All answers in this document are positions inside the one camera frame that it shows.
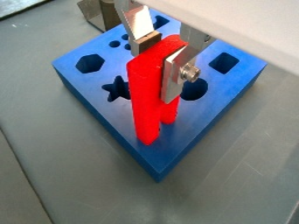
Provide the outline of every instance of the hole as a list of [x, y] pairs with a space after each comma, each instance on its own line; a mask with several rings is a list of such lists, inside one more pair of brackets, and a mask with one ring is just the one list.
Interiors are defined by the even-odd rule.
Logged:
[[186, 81], [182, 88], [182, 98], [186, 101], [199, 100], [209, 91], [209, 82], [198, 79], [194, 83]]
[[126, 49], [130, 51], [131, 50], [131, 45], [126, 44]]
[[107, 84], [102, 86], [102, 88], [110, 92], [107, 97], [108, 102], [112, 102], [118, 97], [123, 97], [127, 100], [131, 100], [129, 82], [123, 80], [121, 75], [115, 78], [112, 84]]
[[154, 23], [154, 29], [162, 28], [165, 25], [170, 23], [170, 20], [162, 16], [155, 16], [155, 23]]
[[129, 35], [125, 34], [125, 35], [122, 36], [122, 39], [123, 39], [123, 40], [129, 40]]
[[98, 54], [91, 54], [79, 59], [76, 68], [83, 74], [94, 73], [99, 71], [104, 62], [106, 60]]
[[239, 59], [223, 52], [210, 63], [210, 66], [222, 74], [226, 74], [238, 63]]
[[119, 46], [121, 46], [121, 42], [119, 42], [118, 40], [114, 40], [114, 41], [111, 41], [111, 42], [108, 43], [108, 45], [110, 45], [111, 47], [119, 47]]

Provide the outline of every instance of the square hole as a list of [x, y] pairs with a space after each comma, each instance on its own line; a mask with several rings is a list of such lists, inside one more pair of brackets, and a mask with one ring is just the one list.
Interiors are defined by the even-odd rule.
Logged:
[[210, 63], [210, 66], [222, 74], [226, 74], [238, 63], [239, 59], [231, 56], [229, 53], [223, 52]]

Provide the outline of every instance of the circular hole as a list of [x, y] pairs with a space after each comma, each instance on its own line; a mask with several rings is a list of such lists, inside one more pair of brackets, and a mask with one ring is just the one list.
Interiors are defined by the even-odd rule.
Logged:
[[186, 101], [199, 100], [209, 91], [209, 82], [198, 79], [194, 83], [186, 81], [182, 88], [182, 98]]
[[126, 44], [126, 49], [130, 51], [131, 50], [131, 45]]
[[108, 44], [111, 47], [119, 47], [121, 46], [121, 42], [118, 40], [114, 40], [110, 42]]
[[123, 40], [129, 40], [129, 35], [125, 34], [125, 35], [122, 36], [122, 39], [123, 39]]

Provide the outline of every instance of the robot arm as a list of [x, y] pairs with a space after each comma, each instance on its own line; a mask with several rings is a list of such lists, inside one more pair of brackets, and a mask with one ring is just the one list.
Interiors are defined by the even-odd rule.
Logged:
[[[147, 6], [131, 0], [117, 0], [115, 4], [130, 37], [131, 52], [137, 56], [162, 40], [162, 34], [155, 31]], [[194, 65], [197, 55], [215, 40], [187, 24], [182, 24], [181, 38], [189, 45], [174, 52], [163, 63], [161, 98], [166, 103], [170, 103], [182, 93], [186, 81], [197, 81], [201, 75], [201, 69]]]

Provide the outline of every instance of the screw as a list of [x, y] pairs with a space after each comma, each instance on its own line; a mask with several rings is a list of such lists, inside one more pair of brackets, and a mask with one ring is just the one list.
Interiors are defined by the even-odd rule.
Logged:
[[210, 40], [211, 40], [211, 35], [206, 35], [205, 43], [210, 42]]
[[182, 79], [189, 82], [195, 82], [199, 79], [201, 72], [202, 70], [197, 66], [187, 63], [181, 69]]

